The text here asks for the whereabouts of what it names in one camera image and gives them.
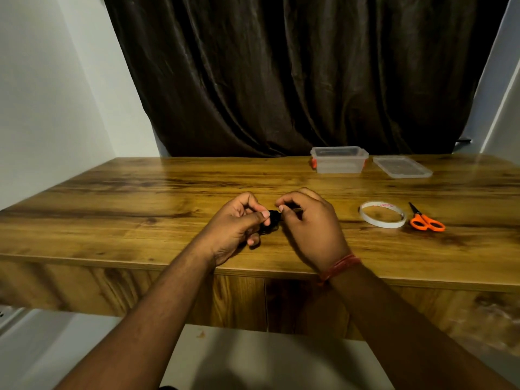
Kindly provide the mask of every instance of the double-sided tape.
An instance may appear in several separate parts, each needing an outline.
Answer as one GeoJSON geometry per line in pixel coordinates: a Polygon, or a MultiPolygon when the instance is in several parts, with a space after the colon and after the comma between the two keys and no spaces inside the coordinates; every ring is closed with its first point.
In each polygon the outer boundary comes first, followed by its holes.
{"type": "Polygon", "coordinates": [[[387,202],[382,201],[367,201],[365,203],[362,203],[359,206],[359,214],[363,218],[364,221],[370,223],[371,225],[377,226],[377,227],[383,227],[383,228],[399,228],[405,225],[406,223],[406,215],[402,211],[401,208],[398,206],[395,206],[394,204],[389,204],[387,202]],[[381,208],[388,208],[393,210],[394,212],[399,213],[401,215],[401,220],[398,222],[382,222],[381,220],[375,220],[374,218],[368,216],[363,209],[368,208],[369,206],[380,206],[381,208]]]}

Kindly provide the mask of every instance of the scissors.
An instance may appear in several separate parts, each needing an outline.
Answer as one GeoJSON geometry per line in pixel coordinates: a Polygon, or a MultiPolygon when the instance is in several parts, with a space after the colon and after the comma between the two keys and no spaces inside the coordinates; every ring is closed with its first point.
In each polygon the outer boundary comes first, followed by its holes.
{"type": "Polygon", "coordinates": [[[413,211],[413,219],[410,221],[411,226],[414,229],[426,231],[427,229],[430,229],[432,231],[444,231],[446,227],[441,222],[438,222],[436,220],[430,219],[428,216],[423,215],[421,212],[419,212],[419,209],[415,208],[411,202],[409,202],[410,207],[413,211]]]}

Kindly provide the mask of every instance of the plastic container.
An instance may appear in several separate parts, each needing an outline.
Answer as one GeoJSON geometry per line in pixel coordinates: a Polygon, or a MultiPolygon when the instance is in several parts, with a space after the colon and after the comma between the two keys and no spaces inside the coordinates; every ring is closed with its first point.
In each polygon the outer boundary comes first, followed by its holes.
{"type": "Polygon", "coordinates": [[[428,178],[433,171],[406,156],[374,156],[374,163],[392,178],[428,178]]]}
{"type": "Polygon", "coordinates": [[[368,152],[360,147],[317,147],[310,150],[319,174],[359,174],[368,152]]]}

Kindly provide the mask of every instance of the hand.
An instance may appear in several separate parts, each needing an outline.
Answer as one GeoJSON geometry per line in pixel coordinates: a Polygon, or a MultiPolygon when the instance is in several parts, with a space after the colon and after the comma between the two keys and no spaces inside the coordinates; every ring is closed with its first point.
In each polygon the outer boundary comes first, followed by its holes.
{"type": "Polygon", "coordinates": [[[216,267],[224,264],[240,243],[260,243],[258,229],[262,223],[269,226],[269,211],[253,193],[243,193],[226,203],[191,244],[216,267]]]}
{"type": "Polygon", "coordinates": [[[350,254],[334,207],[318,193],[307,188],[298,189],[283,195],[275,204],[298,248],[318,271],[328,270],[350,254]],[[300,207],[301,220],[285,204],[300,207]]]}

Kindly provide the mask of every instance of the dark brown curtain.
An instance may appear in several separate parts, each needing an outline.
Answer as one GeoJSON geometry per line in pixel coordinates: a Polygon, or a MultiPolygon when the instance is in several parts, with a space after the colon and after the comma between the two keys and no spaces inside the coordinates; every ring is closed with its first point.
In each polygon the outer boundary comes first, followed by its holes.
{"type": "Polygon", "coordinates": [[[508,0],[105,0],[173,156],[450,153],[508,0]]]}

